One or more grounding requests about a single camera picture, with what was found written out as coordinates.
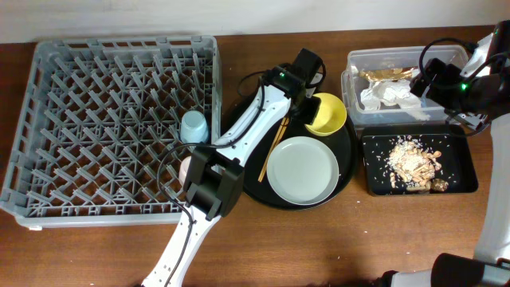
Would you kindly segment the light blue cup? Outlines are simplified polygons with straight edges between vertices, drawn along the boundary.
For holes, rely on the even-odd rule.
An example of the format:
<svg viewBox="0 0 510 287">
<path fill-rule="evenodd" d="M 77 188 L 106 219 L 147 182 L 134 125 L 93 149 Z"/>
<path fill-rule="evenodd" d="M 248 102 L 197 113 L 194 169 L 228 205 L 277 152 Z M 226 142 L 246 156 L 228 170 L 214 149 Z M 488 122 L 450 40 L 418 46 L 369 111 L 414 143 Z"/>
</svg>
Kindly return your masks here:
<svg viewBox="0 0 510 287">
<path fill-rule="evenodd" d="M 180 140 L 185 143 L 206 143 L 209 128 L 205 116 L 199 111 L 186 112 L 181 121 Z"/>
</svg>

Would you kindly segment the grey plate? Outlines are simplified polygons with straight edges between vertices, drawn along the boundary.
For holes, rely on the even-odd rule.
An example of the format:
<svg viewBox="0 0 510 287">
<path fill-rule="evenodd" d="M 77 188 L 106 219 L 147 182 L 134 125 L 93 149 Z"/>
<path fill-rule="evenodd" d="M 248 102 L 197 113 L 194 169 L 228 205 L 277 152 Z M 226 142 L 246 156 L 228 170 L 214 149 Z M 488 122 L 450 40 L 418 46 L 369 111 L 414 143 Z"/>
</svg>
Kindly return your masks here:
<svg viewBox="0 0 510 287">
<path fill-rule="evenodd" d="M 325 143 L 296 136 L 273 149 L 266 176 L 273 191 L 285 202 L 307 206 L 322 202 L 333 193 L 340 172 L 333 151 Z"/>
</svg>

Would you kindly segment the pink cup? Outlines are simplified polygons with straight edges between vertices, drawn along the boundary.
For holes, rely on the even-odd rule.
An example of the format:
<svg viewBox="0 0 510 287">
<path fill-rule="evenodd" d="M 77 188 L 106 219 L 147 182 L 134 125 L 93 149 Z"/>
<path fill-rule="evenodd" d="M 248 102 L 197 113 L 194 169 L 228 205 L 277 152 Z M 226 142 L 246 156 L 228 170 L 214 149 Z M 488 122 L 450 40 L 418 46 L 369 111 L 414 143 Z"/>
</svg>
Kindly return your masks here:
<svg viewBox="0 0 510 287">
<path fill-rule="evenodd" d="M 185 159 L 182 160 L 182 162 L 180 163 L 180 167 L 179 167 L 179 173 L 178 173 L 178 180 L 180 182 L 180 184 L 183 186 L 185 181 L 186 181 L 186 175 L 187 175 L 187 172 L 189 170 L 189 166 L 190 166 L 190 161 L 191 161 L 191 157 L 190 156 L 187 156 Z"/>
</svg>

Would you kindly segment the gold snack wrapper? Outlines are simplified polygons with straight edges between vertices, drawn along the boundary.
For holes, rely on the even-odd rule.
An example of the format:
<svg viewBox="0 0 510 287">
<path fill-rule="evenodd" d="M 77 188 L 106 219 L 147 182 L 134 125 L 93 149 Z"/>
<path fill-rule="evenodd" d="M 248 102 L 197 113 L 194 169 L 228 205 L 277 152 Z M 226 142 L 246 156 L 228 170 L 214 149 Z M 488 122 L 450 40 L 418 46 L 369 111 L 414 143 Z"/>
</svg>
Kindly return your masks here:
<svg viewBox="0 0 510 287">
<path fill-rule="evenodd" d="M 359 77 L 372 82 L 410 80 L 418 74 L 418 67 L 363 70 L 358 72 Z"/>
</svg>

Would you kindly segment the white napkin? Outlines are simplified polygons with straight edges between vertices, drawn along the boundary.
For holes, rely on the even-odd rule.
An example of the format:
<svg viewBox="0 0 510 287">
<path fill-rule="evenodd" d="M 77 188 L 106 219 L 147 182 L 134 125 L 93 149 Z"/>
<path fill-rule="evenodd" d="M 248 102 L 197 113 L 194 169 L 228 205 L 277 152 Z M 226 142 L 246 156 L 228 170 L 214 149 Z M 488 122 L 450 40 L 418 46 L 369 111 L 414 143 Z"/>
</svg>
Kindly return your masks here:
<svg viewBox="0 0 510 287">
<path fill-rule="evenodd" d="M 360 93 L 364 110 L 380 110 L 386 107 L 398 107 L 416 120 L 430 120 L 430 116 L 421 112 L 421 100 L 410 92 L 410 81 L 371 81 L 368 88 Z"/>
</svg>

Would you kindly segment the food scraps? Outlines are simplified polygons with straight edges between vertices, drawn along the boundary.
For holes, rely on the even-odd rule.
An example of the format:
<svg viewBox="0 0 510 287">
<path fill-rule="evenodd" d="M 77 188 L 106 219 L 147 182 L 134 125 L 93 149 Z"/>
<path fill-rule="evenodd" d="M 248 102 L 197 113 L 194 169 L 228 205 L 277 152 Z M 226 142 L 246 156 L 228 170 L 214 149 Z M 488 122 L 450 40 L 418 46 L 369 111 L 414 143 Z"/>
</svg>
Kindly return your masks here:
<svg viewBox="0 0 510 287">
<path fill-rule="evenodd" d="M 398 136 L 390 143 L 384 175 L 388 177 L 392 189 L 400 187 L 419 194 L 449 189 L 449 182 L 439 178 L 443 174 L 440 150 L 427 147 L 412 136 Z"/>
</svg>

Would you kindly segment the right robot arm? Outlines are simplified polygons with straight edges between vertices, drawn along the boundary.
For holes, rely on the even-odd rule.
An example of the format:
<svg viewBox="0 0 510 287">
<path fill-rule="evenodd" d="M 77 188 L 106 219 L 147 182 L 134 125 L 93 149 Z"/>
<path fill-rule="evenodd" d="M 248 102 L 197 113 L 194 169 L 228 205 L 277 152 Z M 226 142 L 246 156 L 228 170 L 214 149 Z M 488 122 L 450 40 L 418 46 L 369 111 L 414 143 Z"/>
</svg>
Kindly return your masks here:
<svg viewBox="0 0 510 287">
<path fill-rule="evenodd" d="M 410 91 L 424 95 L 455 117 L 485 117 L 491 129 L 492 174 L 484 225 L 472 258 L 440 254 L 431 269 L 387 271 L 374 286 L 509 286 L 509 22 L 496 24 L 487 53 L 459 41 L 472 54 L 463 70 L 437 58 L 419 61 Z"/>
</svg>

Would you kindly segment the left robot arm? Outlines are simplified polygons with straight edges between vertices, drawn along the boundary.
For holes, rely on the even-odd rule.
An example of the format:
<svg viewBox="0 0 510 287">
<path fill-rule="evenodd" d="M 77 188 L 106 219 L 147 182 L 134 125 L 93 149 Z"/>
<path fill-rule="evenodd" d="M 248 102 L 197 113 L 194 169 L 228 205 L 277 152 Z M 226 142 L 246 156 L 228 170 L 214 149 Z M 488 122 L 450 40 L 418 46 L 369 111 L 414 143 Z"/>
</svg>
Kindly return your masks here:
<svg viewBox="0 0 510 287">
<path fill-rule="evenodd" d="M 194 256 L 212 227 L 236 205 L 243 192 L 245 163 L 266 133 L 285 117 L 310 124 L 320 100 L 308 90 L 325 73 L 323 60 L 302 49 L 293 63 L 259 74 L 257 92 L 249 107 L 214 143 L 191 143 L 193 151 L 182 185 L 185 201 L 175 232 L 144 286 L 180 286 Z"/>
</svg>

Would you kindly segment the yellow bowl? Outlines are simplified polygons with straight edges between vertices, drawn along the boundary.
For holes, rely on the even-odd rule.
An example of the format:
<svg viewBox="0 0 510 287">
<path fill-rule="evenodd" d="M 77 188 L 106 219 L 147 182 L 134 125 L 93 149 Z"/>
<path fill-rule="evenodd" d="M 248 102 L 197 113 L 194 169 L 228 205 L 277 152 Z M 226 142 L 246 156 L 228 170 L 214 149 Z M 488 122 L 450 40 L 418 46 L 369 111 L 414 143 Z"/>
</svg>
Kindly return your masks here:
<svg viewBox="0 0 510 287">
<path fill-rule="evenodd" d="M 347 109 L 340 98 L 319 92 L 313 94 L 312 99 L 320 99 L 320 106 L 313 123 L 305 125 L 309 132 L 315 136 L 330 136 L 345 125 Z"/>
</svg>

